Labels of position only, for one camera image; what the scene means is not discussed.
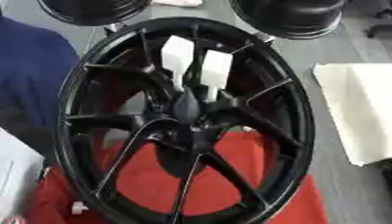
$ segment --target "red cloth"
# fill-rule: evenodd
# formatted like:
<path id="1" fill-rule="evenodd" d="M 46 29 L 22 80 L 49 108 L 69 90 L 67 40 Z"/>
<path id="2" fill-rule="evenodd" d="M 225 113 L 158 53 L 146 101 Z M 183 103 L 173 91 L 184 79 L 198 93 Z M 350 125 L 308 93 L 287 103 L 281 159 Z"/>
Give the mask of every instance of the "red cloth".
<path id="1" fill-rule="evenodd" d="M 101 150 L 97 161 L 105 170 L 121 143 L 111 150 Z M 252 133 L 230 133 L 219 142 L 217 151 L 253 186 L 260 184 L 263 174 L 273 164 L 273 142 Z M 152 145 L 145 145 L 119 173 L 117 191 L 140 206 L 160 213 L 172 208 L 179 180 L 159 165 Z M 227 180 L 211 168 L 197 175 L 188 193 L 184 213 L 209 214 L 232 206 L 240 194 Z M 71 215 L 74 196 L 59 168 L 54 168 L 41 181 L 35 193 L 28 221 L 31 224 L 106 223 L 99 214 L 88 211 Z M 326 224 L 319 193 L 311 177 L 304 180 L 296 196 L 269 224 Z"/>

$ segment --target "blue fabric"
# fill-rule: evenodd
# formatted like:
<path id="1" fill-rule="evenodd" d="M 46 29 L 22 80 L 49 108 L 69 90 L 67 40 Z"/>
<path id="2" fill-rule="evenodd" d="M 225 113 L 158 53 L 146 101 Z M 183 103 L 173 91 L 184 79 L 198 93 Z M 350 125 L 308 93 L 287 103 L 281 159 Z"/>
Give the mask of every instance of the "blue fabric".
<path id="1" fill-rule="evenodd" d="M 0 17 L 0 108 L 52 127 L 63 80 L 79 57 L 54 31 Z"/>

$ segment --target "floor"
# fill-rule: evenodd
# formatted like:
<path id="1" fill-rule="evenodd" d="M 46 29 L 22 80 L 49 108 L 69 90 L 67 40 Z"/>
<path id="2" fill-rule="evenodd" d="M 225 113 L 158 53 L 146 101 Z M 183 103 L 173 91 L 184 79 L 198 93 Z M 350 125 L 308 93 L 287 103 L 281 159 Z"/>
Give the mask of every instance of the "floor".
<path id="1" fill-rule="evenodd" d="M 360 168 L 348 163 L 320 88 L 312 77 L 316 63 L 392 62 L 392 32 L 376 39 L 367 39 L 363 33 L 370 25 L 392 23 L 392 20 L 372 18 L 388 6 L 386 2 L 353 0 L 334 33 L 308 41 L 279 39 L 274 44 L 297 72 L 311 98 L 317 139 L 310 173 L 318 182 L 332 224 L 392 223 L 392 198 L 380 173 L 373 166 Z M 48 17 L 34 0 L 0 0 L 0 4 L 9 18 L 63 34 L 80 55 L 103 38 L 102 29 L 75 27 Z M 127 23 L 169 16 L 211 18 L 255 32 L 233 13 L 226 0 L 206 0 L 197 10 L 152 6 Z"/>

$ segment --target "black wheel rim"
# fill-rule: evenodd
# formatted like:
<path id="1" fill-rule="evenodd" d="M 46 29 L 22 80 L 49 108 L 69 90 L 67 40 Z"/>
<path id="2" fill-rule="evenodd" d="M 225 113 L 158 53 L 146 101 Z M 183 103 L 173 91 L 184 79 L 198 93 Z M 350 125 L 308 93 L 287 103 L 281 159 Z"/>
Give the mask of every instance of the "black wheel rim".
<path id="1" fill-rule="evenodd" d="M 155 52 L 171 35 L 192 39 L 196 43 L 195 60 L 190 69 L 191 79 L 197 79 L 200 63 L 206 48 L 234 53 L 233 70 L 250 67 L 254 76 L 244 81 L 233 78 L 227 91 L 220 92 L 220 99 L 212 104 L 203 104 L 197 130 L 190 128 L 172 116 L 169 108 L 176 92 L 170 84 L 167 71 L 162 69 Z M 124 55 L 133 47 L 143 52 L 143 63 L 126 66 Z M 91 115 L 82 114 L 81 96 L 87 84 L 97 76 L 109 71 L 110 75 L 128 83 L 138 83 L 148 96 L 147 110 L 141 115 Z M 191 89 L 199 88 L 189 84 Z M 269 96 L 269 101 L 278 102 L 279 111 L 285 111 L 279 121 L 271 120 L 261 111 L 257 99 Z M 279 155 L 274 170 L 261 186 L 253 189 L 236 173 L 231 165 L 214 150 L 216 141 L 229 127 L 243 124 L 270 135 L 279 143 Z M 298 78 L 269 46 L 258 38 L 234 28 L 210 20 L 192 17 L 156 19 L 126 27 L 94 47 L 69 74 L 60 95 L 58 126 L 56 132 L 57 156 L 67 178 L 81 198 L 93 209 L 104 214 L 114 223 L 257 223 L 266 221 L 281 209 L 294 195 L 312 160 L 314 123 L 312 110 Z M 84 169 L 78 154 L 83 147 L 84 133 L 93 127 L 112 127 L 129 130 L 129 138 L 117 157 L 117 162 L 107 173 L 98 169 Z M 179 138 L 167 140 L 166 131 L 180 133 Z M 200 139 L 203 141 L 179 141 L 178 139 Z M 176 203 L 171 213 L 156 213 L 132 203 L 116 192 L 113 181 L 124 162 L 129 161 L 145 141 L 187 151 L 184 169 L 188 172 L 181 179 Z M 226 177 L 241 193 L 242 201 L 226 210 L 199 216 L 182 215 L 182 205 L 195 169 L 195 164 L 210 165 Z"/>

